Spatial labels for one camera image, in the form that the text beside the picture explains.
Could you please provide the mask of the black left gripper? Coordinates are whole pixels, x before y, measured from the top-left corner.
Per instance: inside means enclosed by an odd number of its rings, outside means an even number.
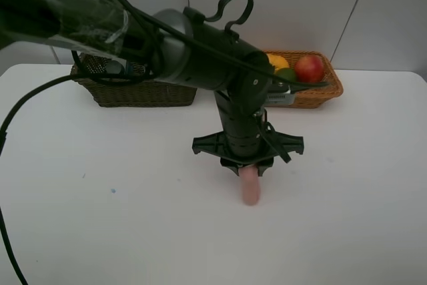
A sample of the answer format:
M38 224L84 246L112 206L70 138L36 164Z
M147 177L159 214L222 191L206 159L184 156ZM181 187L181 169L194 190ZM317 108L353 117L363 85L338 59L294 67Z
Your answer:
M203 152L219 157L221 166L237 177L241 167L250 165L254 165L258 176L262 177L273 166L274 158L288 163L292 160L290 153L303 154L304 139L276 131L263 107L245 115L224 94L215 93L214 96L223 130L194 138L192 150L195 154Z

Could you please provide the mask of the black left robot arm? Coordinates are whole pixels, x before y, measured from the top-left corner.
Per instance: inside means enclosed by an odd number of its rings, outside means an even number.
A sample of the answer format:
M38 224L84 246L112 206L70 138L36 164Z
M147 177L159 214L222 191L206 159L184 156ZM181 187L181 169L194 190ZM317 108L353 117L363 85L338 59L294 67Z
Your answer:
M1 0L1 46L18 41L44 43L79 52L120 58L145 67L143 73L102 73L101 83L136 84L149 79L214 92L222 131L194 139L195 154L220 158L239 174L254 166L259 174L302 154L301 137L277 132L264 108L276 80L268 56L242 41L231 25L186 8L151 16L127 0Z

